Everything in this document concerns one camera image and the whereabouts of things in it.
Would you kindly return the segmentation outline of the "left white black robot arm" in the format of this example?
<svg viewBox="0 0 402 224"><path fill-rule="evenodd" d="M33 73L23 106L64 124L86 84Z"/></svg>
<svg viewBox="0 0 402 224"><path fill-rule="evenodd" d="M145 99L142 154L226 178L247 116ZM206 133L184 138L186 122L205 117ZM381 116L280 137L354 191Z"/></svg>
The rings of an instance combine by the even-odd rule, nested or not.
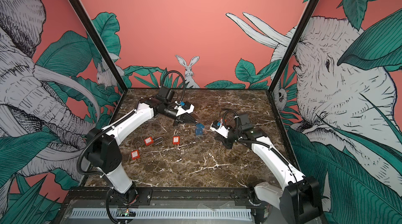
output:
<svg viewBox="0 0 402 224"><path fill-rule="evenodd" d="M178 102L170 107L156 97L141 99L137 107L118 121L88 133L89 141L78 157L76 169L81 175L99 175L125 205L136 202L138 193L132 179L122 166L120 144L146 121L161 114L174 120L173 125L196 124L191 115L195 106Z"/></svg>

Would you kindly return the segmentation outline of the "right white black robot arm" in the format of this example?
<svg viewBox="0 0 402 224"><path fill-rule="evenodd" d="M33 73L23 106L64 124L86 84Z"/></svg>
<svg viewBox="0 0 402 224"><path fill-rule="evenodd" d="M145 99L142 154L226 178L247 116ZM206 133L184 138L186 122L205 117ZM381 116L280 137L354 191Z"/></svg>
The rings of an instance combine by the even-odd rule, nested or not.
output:
<svg viewBox="0 0 402 224"><path fill-rule="evenodd" d="M223 138L230 149L234 142L247 145L270 169L280 188L269 183L254 186L256 198L279 209L289 224L305 224L323 214L319 182L306 177L275 148L268 135L260 128L252 128L237 134L231 127L211 127Z"/></svg>

